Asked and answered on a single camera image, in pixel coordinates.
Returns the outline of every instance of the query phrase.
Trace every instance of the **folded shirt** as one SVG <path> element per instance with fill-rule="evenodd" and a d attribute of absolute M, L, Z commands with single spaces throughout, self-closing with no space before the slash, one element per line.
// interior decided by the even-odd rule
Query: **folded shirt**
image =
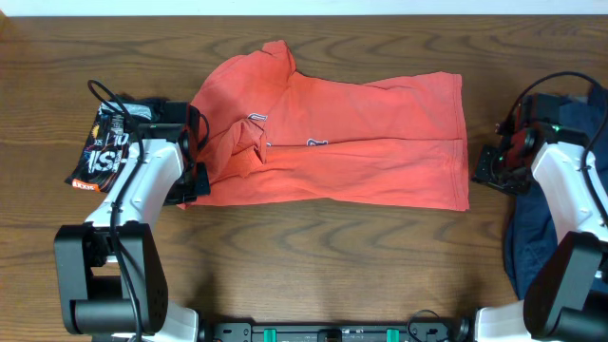
<path fill-rule="evenodd" d="M 210 123 L 199 162 L 211 195 L 194 204 L 330 198 L 464 211 L 461 87 L 444 72 L 364 85 L 307 77 L 282 41 L 231 58 L 192 102 Z"/>

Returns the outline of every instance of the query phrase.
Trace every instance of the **black cable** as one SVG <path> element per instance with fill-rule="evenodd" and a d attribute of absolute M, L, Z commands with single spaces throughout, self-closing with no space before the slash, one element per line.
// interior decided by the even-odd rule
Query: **black cable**
<path fill-rule="evenodd" d="M 207 127 L 207 134 L 199 142 L 199 145 L 197 146 L 198 151 L 201 151 L 207 145 L 207 143 L 209 143 L 209 121 L 207 120 L 207 117 L 204 116 L 204 114 L 200 113 L 200 116 L 205 121 L 205 126 Z"/>
<path fill-rule="evenodd" d="M 144 155 L 143 141 L 142 141 L 142 137 L 140 136 L 140 132 L 138 130 L 137 122 L 133 119 L 133 117 L 131 116 L 129 111 L 126 110 L 126 107 L 124 106 L 121 99 L 119 99 L 113 92 L 111 92 L 107 87 L 105 87 L 105 85 L 103 85 L 99 81 L 88 80 L 88 82 L 86 84 L 88 85 L 88 89 L 91 91 L 91 93 L 99 101 L 101 101 L 102 104 L 106 105 L 108 108 L 110 108 L 115 113 L 124 115 L 124 117 L 127 120 L 128 125 L 133 130 L 133 133 L 135 134 L 135 138 L 137 139 L 137 143 L 140 147 L 140 155 L 137 158 L 137 162 L 135 164 L 135 167 L 133 168 L 133 171 L 131 171 L 129 176 L 126 178 L 126 181 L 124 182 L 123 187 L 121 188 L 118 195 L 116 196 L 116 198 L 114 199 L 114 201 L 111 204 L 112 211 L 110 213 L 109 230 L 110 230 L 110 239 L 112 240 L 112 247 L 116 254 L 116 260 L 118 261 L 118 265 L 121 269 L 121 273 L 124 276 L 124 282 L 126 283 L 126 289 L 128 291 L 129 298 L 131 299 L 131 306 L 133 307 L 133 315 L 135 316 L 135 325 L 136 325 L 135 326 L 135 336 L 134 336 L 135 341 L 141 342 L 143 325 L 142 325 L 142 314 L 140 312 L 140 302 L 135 295 L 135 288 L 133 287 L 133 281 L 131 280 L 131 276 L 129 275 L 128 270 L 126 269 L 126 264 L 124 263 L 123 249 L 121 248 L 122 245 L 119 241 L 118 234 L 116 232 L 116 220 L 117 220 L 117 216 L 120 212 L 121 204 L 123 203 L 124 193 L 128 189 L 129 184 L 133 181 L 133 178 L 135 178 L 135 175 L 137 174 L 138 170 L 140 169 L 140 167 L 143 164 L 143 155 Z M 110 97 L 110 99 L 121 108 L 122 111 L 116 109 L 113 105 L 109 104 L 106 100 L 104 100 L 99 95 L 99 93 L 97 93 L 97 91 L 95 90 L 93 85 L 101 88 Z"/>
<path fill-rule="evenodd" d="M 589 82 L 593 87 L 598 88 L 601 93 L 602 93 L 602 99 L 603 99 L 603 109 L 604 109 L 604 114 L 603 114 L 603 119 L 601 121 L 601 124 L 599 125 L 598 131 L 596 131 L 596 133 L 594 134 L 594 136 L 591 138 L 591 141 L 589 141 L 589 143 L 587 144 L 587 146 L 585 146 L 584 150 L 582 151 L 582 155 L 580 156 L 580 172 L 582 172 L 582 177 L 585 180 L 585 185 L 587 186 L 587 188 L 589 189 L 589 193 L 591 194 L 591 197 L 593 198 L 593 202 L 596 204 L 598 210 L 599 210 L 599 214 L 601 215 L 601 219 L 603 220 L 603 225 L 605 226 L 606 224 L 608 224 L 608 213 L 606 213 L 606 209 L 604 208 L 603 204 L 601 203 L 601 199 L 599 199 L 599 195 L 598 192 L 596 191 L 596 188 L 593 186 L 593 183 L 591 182 L 591 177 L 589 176 L 589 168 L 591 166 L 587 165 L 587 155 L 589 155 L 589 152 L 593 149 L 593 146 L 595 145 L 595 143 L 598 141 L 599 135 L 601 134 L 601 132 L 604 130 L 604 127 L 606 126 L 606 124 L 608 124 L 608 99 L 607 99 L 607 95 L 606 92 L 604 90 L 604 87 L 601 86 L 601 84 L 596 81 L 595 79 L 580 73 L 580 72 L 576 72 L 576 71 L 562 71 L 562 72 L 556 72 L 547 76 L 544 76 L 543 78 L 539 79 L 538 81 L 536 81 L 535 83 L 533 83 L 532 85 L 529 85 L 521 94 L 520 96 L 517 97 L 517 99 L 515 100 L 515 103 L 513 103 L 513 105 L 511 106 L 511 109 L 508 111 L 507 114 L 507 119 L 509 119 L 512 115 L 513 115 L 513 111 L 515 110 L 515 108 L 518 106 L 518 104 L 520 103 L 520 101 L 523 99 L 523 97 L 535 86 L 556 78 L 556 77 L 561 77 L 561 76 L 574 76 L 574 77 L 579 77 L 587 82 Z"/>
<path fill-rule="evenodd" d="M 421 310 L 417 313 L 415 313 L 408 321 L 408 325 L 407 325 L 407 330 L 408 330 L 408 334 L 409 336 L 411 336 L 411 338 L 413 338 L 414 340 L 416 340 L 416 342 L 422 342 L 418 337 L 416 337 L 415 334 L 411 333 L 411 330 L 409 329 L 409 326 L 411 325 L 411 321 L 414 320 L 414 318 L 416 318 L 419 314 L 434 314 L 437 318 L 441 318 L 439 317 L 439 315 L 437 313 L 435 313 L 433 310 Z"/>

